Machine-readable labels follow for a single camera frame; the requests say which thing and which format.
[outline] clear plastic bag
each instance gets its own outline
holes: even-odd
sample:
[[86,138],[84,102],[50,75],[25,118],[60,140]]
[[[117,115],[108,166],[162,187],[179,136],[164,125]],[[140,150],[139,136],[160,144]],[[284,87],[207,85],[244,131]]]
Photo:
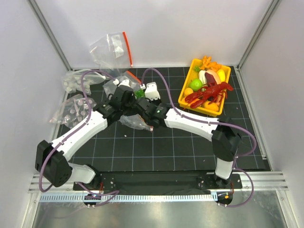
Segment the clear plastic bag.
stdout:
[[[122,76],[118,76],[117,79],[119,83],[128,79],[130,81],[130,86],[133,89],[133,91],[137,91],[141,89],[140,81],[135,76],[133,76],[129,71],[123,73]],[[109,96],[109,94],[113,94],[115,92],[117,86],[114,85],[113,81],[108,81],[103,85],[103,88],[105,94]]]
[[[78,71],[68,71],[66,75],[61,77],[61,82],[64,90],[66,90],[68,93],[75,93],[76,90],[82,91],[81,84],[80,84],[80,78],[81,75],[89,71],[90,69],[85,70],[78,70]],[[106,79],[105,76],[97,73],[92,72],[84,76],[84,88],[85,93],[90,95],[90,85],[99,84],[102,83]]]
[[[96,106],[96,102],[92,98],[89,98],[89,103],[92,108]],[[61,104],[50,122],[64,124],[68,128],[73,128],[86,118],[88,114],[89,107],[86,99],[81,94],[77,94]]]
[[90,46],[90,53],[99,69],[113,77],[133,66],[125,32],[107,34]]
[[131,115],[131,116],[125,116],[122,115],[119,120],[122,124],[137,129],[137,130],[147,130],[152,132],[153,127],[147,125],[143,119],[137,114],[137,115]]

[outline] toy lobster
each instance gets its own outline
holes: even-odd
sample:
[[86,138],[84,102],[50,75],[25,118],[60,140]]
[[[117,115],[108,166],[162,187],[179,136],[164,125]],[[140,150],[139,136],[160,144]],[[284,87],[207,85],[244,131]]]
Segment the toy lobster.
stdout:
[[233,90],[232,86],[229,85],[227,82],[222,82],[221,84],[213,85],[210,87],[208,87],[208,85],[211,85],[211,83],[204,84],[203,87],[201,88],[201,89],[206,89],[204,92],[201,92],[201,89],[200,89],[197,92],[194,92],[194,93],[186,96],[185,102],[187,102],[187,103],[191,103],[195,99],[201,98],[199,101],[192,103],[190,105],[190,108],[196,108],[196,107],[201,106],[210,97],[213,97],[213,100],[210,101],[209,104],[217,101],[218,96],[221,96],[221,99],[219,101],[219,102],[221,102],[224,97],[223,94],[225,94],[227,97],[227,92],[223,91],[223,90],[224,89],[227,89],[229,91]]

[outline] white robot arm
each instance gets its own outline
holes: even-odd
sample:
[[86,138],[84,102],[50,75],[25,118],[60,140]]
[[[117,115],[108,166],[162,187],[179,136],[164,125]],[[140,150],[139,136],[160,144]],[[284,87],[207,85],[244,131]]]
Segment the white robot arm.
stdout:
[[[153,127],[177,128],[200,135],[211,141],[214,154],[217,156],[216,177],[227,180],[232,172],[234,155],[240,142],[238,133],[215,124],[200,124],[177,114],[169,105],[160,102],[155,83],[148,84],[146,91],[146,97],[149,99],[143,97],[136,99],[128,83],[120,84],[109,100],[98,104],[94,108],[89,122],[58,147],[57,152],[52,155],[47,163],[44,176],[55,187],[69,181],[82,182],[87,184],[88,188],[94,189],[100,183],[100,172],[90,165],[77,165],[68,163],[68,161],[91,137],[119,120],[121,115],[139,114],[148,125]],[[180,112],[207,122],[219,122],[218,118]],[[38,171],[40,171],[48,153],[82,125],[85,120],[51,143],[42,141],[38,145],[35,165]]]

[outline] purple tube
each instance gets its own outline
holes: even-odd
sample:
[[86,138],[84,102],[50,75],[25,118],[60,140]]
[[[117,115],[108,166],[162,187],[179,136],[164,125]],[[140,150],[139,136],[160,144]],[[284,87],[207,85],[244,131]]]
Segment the purple tube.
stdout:
[[222,126],[232,127],[232,128],[235,128],[235,129],[238,129],[238,130],[241,130],[241,131],[245,132],[246,134],[248,134],[248,135],[250,136],[250,138],[252,138],[252,140],[253,140],[253,147],[252,147],[252,149],[251,149],[250,151],[244,153],[244,154],[241,154],[241,155],[236,156],[236,157],[234,158],[233,164],[232,164],[232,169],[233,169],[233,170],[235,170],[235,171],[241,171],[241,172],[245,173],[246,176],[249,178],[249,180],[250,180],[250,182],[251,182],[251,186],[252,186],[251,194],[250,194],[249,198],[248,198],[245,202],[243,202],[243,203],[241,203],[241,204],[238,204],[238,205],[227,205],[227,207],[229,207],[229,208],[236,208],[236,207],[243,206],[243,205],[245,205],[246,203],[248,203],[248,202],[252,199],[252,196],[253,196],[253,193],[254,193],[253,181],[252,181],[252,179],[250,178],[250,176],[248,175],[248,173],[246,173],[246,172],[245,172],[244,170],[242,170],[242,169],[236,169],[236,168],[235,168],[235,165],[236,165],[236,161],[237,161],[237,158],[238,158],[238,157],[247,156],[247,155],[249,155],[249,154],[251,154],[251,153],[253,153],[253,152],[255,151],[255,149],[256,149],[256,147],[257,147],[257,144],[256,144],[256,143],[257,143],[257,140],[255,139],[255,137],[253,136],[253,134],[250,133],[248,130],[246,130],[246,129],[240,127],[240,126],[234,125],[234,124],[230,124],[230,123],[221,123],[221,122],[208,122],[208,121],[195,119],[195,118],[186,116],[186,115],[184,115],[184,114],[181,114],[181,113],[179,112],[179,110],[175,107],[175,105],[174,105],[174,103],[173,103],[173,101],[172,101],[170,89],[169,89],[169,87],[168,87],[168,85],[167,85],[167,82],[166,82],[165,78],[163,77],[163,75],[162,75],[157,69],[154,69],[154,68],[148,68],[148,69],[146,69],[146,70],[144,71],[143,75],[142,75],[142,81],[141,81],[141,83],[143,84],[144,77],[146,76],[146,74],[147,74],[147,72],[148,72],[149,70],[152,70],[152,71],[156,72],[156,73],[161,77],[162,81],[163,81],[164,84],[165,84],[165,87],[166,87],[166,90],[167,90],[167,93],[168,93],[168,97],[169,97],[169,100],[170,100],[170,104],[171,104],[172,108],[174,109],[174,111],[175,111],[178,115],[180,115],[181,117],[186,118],[186,119],[188,119],[188,120],[196,121],[196,122],[199,122],[199,123],[202,123],[202,124],[215,124],[215,125],[222,125]]
[[85,100],[86,100],[86,103],[89,107],[89,114],[87,116],[87,119],[86,121],[81,125],[79,126],[78,128],[76,128],[73,132],[71,132],[69,135],[67,135],[63,140],[62,142],[60,142],[57,146],[54,147],[54,149],[51,150],[51,152],[47,155],[46,159],[44,160],[43,164],[42,164],[42,167],[41,167],[41,170],[40,170],[40,175],[39,175],[39,189],[41,192],[47,192],[53,185],[51,184],[50,186],[48,186],[46,189],[43,189],[42,188],[42,177],[43,177],[43,173],[44,173],[44,170],[46,168],[46,165],[47,165],[47,162],[49,161],[49,159],[51,158],[51,156],[55,153],[55,151],[58,149],[59,146],[63,145],[64,142],[66,140],[68,140],[73,134],[75,134],[76,132],[78,132],[81,128],[83,128],[90,120],[91,118],[91,114],[92,114],[92,107],[89,103],[89,99],[86,95],[86,92],[85,92],[85,87],[84,87],[84,77],[85,75],[87,75],[88,73],[92,73],[92,72],[97,72],[97,73],[100,73],[100,74],[104,74],[106,75],[107,77],[109,77],[110,79],[112,80],[115,80],[115,78],[113,78],[111,75],[109,75],[107,72],[104,72],[104,71],[101,71],[101,70],[89,70],[89,71],[86,71],[84,72],[82,75],[81,75],[81,89],[82,89],[82,92],[84,93],[84,96],[85,96]]

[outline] black grid mat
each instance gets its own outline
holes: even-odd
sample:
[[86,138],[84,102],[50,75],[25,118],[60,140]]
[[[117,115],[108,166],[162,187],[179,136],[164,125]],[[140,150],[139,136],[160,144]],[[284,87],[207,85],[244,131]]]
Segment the black grid mat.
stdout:
[[[173,102],[178,107],[178,97],[189,67],[157,69],[166,77]],[[145,68],[138,68],[130,71],[141,79],[144,70]],[[152,81],[157,83],[162,101],[168,103],[168,95],[162,80],[150,71],[144,83]],[[233,68],[229,83],[234,87],[234,90],[228,91],[228,99],[225,100],[224,112],[221,116],[231,114],[236,125],[244,127],[254,135],[253,126]],[[92,94],[90,97],[96,102],[105,98],[102,85],[91,86]],[[58,135],[63,135],[68,130],[67,127],[61,126]],[[251,139],[243,134],[238,153],[247,152],[251,146]],[[207,139],[179,129],[163,127],[154,129],[152,133],[146,130],[134,130],[120,122],[112,124],[95,135],[78,150],[70,162],[91,164],[100,171],[213,170],[216,167],[216,157],[212,152],[212,144]],[[237,167],[246,170],[260,170],[267,168],[268,165],[267,160],[263,160],[259,147],[257,147],[253,155],[239,158]]]

